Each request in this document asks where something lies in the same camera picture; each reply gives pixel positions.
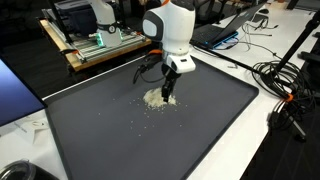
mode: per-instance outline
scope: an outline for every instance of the black mat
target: black mat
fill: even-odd
[[[258,89],[205,63],[178,79],[177,106],[150,110],[140,61],[46,100],[69,179],[184,179],[257,96]],[[161,76],[160,65],[145,74]]]

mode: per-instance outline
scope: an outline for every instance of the white table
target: white table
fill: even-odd
[[[311,19],[312,16],[308,14],[309,12],[301,10],[270,9],[269,25],[279,24],[279,27],[261,32],[272,33],[272,37],[252,36],[252,43],[266,46],[277,52],[279,56],[283,56]],[[222,21],[221,26],[225,26],[230,20],[231,18]],[[316,38],[309,37],[298,52],[310,51],[315,42]],[[264,49],[252,46],[251,50],[246,52],[246,48],[245,44],[238,44],[228,51],[219,51],[219,53],[248,65],[274,60],[272,54]],[[250,72],[241,67],[228,68],[227,66],[233,64],[198,52],[192,47],[191,54],[232,76],[257,86]],[[290,62],[301,67],[304,61],[295,55]],[[260,88],[257,98],[230,126],[189,179],[239,179],[268,132],[267,115],[277,102],[277,98]],[[45,118],[45,113],[40,111],[30,118],[35,120]],[[67,179],[50,130],[40,132],[35,144],[31,145],[19,137],[13,128],[12,124],[0,128],[2,135],[0,137],[0,168],[16,160],[29,159],[59,179]]]

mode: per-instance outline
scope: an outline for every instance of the computer screen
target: computer screen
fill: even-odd
[[[0,59],[0,127],[45,107],[44,102]]]

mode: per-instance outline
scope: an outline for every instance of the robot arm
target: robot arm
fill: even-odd
[[[195,22],[194,6],[187,0],[166,0],[162,6],[145,13],[142,21],[145,36],[162,43],[163,100],[168,102],[176,80],[182,73],[195,70],[189,54],[189,41]]]
[[[112,7],[104,0],[87,0],[97,18],[97,40],[101,47],[114,47],[121,44],[120,29]]]

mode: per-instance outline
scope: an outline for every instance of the black object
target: black object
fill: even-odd
[[[268,10],[268,9],[261,9],[261,10],[259,11],[259,13],[269,14],[269,10]]]
[[[33,90],[0,59],[0,126],[45,107]]]
[[[319,55],[302,51],[299,55],[299,58],[304,59],[308,63],[316,63],[316,64],[320,65],[320,56]]]
[[[88,36],[97,32],[97,18],[93,9],[78,10],[69,13],[69,20],[75,33]]]
[[[314,37],[320,38],[320,32],[316,32],[316,33],[314,34]]]
[[[237,33],[236,31],[247,20],[249,20],[263,5],[264,3],[243,11],[237,11],[237,14],[233,18],[233,20],[225,28],[207,24],[195,29],[193,31],[191,44],[195,46],[202,44],[208,46],[209,48],[213,48],[226,38],[234,36]]]
[[[66,27],[64,26],[64,24],[63,24],[63,22],[62,22],[62,20],[61,20],[61,18],[59,16],[59,13],[58,13],[53,1],[52,0],[47,0],[47,1],[48,1],[49,5],[50,5],[50,7],[52,9],[52,12],[53,12],[56,20],[57,20],[56,22],[57,22],[57,24],[59,26],[59,29],[62,31],[64,37],[66,38],[66,42],[67,43],[72,43],[73,41],[70,38],[69,33],[68,33]]]
[[[306,70],[310,74],[310,80],[312,81],[312,83],[317,84],[317,86],[319,86],[320,85],[320,64],[309,63]]]
[[[138,66],[136,73],[133,77],[133,84],[135,84],[139,77],[147,83],[155,83],[164,79],[164,77],[157,80],[146,80],[142,74],[152,69],[156,64],[162,61],[162,54],[148,54],[143,58],[143,63]]]
[[[58,180],[55,176],[28,161],[20,160],[0,170],[2,180]]]
[[[299,0],[291,0],[287,6],[287,9],[292,10],[297,5],[298,2]]]
[[[124,6],[123,6],[123,0],[119,0],[119,9],[120,9],[120,19],[121,19],[121,24],[123,28],[127,27],[127,22],[126,22],[126,17],[124,14]]]
[[[212,10],[215,0],[195,0],[194,6],[196,9],[196,24],[220,24],[219,21],[224,18],[223,9],[227,2],[228,0],[220,0],[221,8],[219,12],[215,12]]]
[[[70,12],[90,9],[91,6],[86,0],[65,0],[54,4],[62,16],[69,16]]]
[[[77,49],[64,49],[64,50],[61,50],[59,53],[60,53],[60,55],[66,55],[69,53],[78,53],[78,50]]]
[[[293,54],[298,50],[301,44],[308,38],[308,36],[315,30],[320,24],[320,10],[318,10],[313,18],[307,23],[306,28],[298,37],[298,39],[294,42],[288,52],[284,55],[279,65],[276,67],[276,71],[280,72],[281,69],[287,64]]]
[[[68,178],[187,178],[258,94],[256,87],[194,61],[196,70],[175,85],[177,106],[165,110],[151,110],[142,100],[162,82],[133,85],[129,78],[141,60],[46,99]],[[162,76],[161,65],[144,75]]]

